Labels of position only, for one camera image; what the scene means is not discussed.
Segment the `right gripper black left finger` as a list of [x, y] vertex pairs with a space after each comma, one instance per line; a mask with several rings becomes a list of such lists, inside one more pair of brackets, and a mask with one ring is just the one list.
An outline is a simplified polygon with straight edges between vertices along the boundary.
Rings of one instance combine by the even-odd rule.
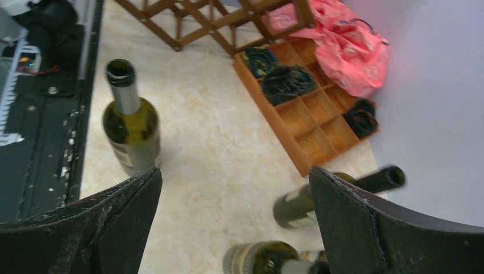
[[2, 273], [138, 273], [162, 190], [152, 168], [19, 223], [1, 225]]

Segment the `green wine bottle black neck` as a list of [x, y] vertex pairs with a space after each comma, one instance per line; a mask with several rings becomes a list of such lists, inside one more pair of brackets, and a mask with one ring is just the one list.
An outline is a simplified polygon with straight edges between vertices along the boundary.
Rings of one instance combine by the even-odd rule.
[[[406, 184], [403, 170], [395, 165], [382, 169], [358, 179], [336, 172], [336, 176], [373, 194], [402, 188]], [[310, 185], [306, 184], [279, 197], [273, 205], [273, 217], [276, 223], [285, 229], [305, 228], [317, 224]]]

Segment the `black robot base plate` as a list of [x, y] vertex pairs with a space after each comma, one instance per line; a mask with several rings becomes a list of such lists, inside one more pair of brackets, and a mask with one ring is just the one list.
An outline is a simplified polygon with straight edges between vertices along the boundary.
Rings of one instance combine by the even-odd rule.
[[2, 1], [1, 57], [26, 38], [1, 147], [1, 223], [78, 200], [96, 75], [103, 1]]

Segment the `green wine bottle silver neck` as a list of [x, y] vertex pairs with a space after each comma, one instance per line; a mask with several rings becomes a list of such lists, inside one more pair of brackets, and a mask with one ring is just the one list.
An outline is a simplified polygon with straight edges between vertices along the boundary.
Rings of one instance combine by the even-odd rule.
[[113, 59], [105, 75], [114, 100], [104, 110], [102, 125], [122, 169], [135, 176], [160, 167], [160, 120], [155, 107], [138, 93], [133, 64]]

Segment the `green wine bottle silver foil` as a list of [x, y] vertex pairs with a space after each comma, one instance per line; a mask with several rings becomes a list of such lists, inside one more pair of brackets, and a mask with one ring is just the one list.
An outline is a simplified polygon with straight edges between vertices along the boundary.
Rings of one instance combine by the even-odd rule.
[[283, 241], [260, 241], [238, 244], [223, 257], [223, 272], [253, 273], [329, 273], [325, 261], [304, 260], [291, 245]]

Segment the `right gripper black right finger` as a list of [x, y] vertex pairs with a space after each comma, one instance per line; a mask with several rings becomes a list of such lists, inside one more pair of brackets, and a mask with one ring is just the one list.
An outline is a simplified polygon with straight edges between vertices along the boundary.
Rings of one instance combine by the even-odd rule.
[[309, 184], [331, 273], [482, 273], [483, 228], [392, 203], [314, 166]]

